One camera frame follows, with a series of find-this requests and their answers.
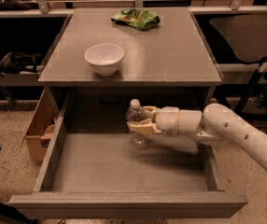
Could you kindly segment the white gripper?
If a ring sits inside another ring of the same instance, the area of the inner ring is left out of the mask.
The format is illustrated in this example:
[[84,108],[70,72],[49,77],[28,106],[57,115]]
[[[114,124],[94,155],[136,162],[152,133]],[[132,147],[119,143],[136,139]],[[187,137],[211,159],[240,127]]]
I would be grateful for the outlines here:
[[177,107],[167,106],[159,109],[156,106],[143,106],[146,119],[141,121],[128,121],[128,128],[135,133],[156,134],[161,133],[163,136],[178,135],[178,114]]

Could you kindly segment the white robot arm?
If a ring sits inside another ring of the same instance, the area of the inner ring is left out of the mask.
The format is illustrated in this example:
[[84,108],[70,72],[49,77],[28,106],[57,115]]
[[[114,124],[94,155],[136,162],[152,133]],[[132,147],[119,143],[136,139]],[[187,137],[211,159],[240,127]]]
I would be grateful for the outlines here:
[[130,131],[143,135],[182,135],[205,145],[227,139],[267,172],[267,134],[224,105],[210,104],[198,111],[172,106],[142,106],[134,99],[126,112],[126,119]]

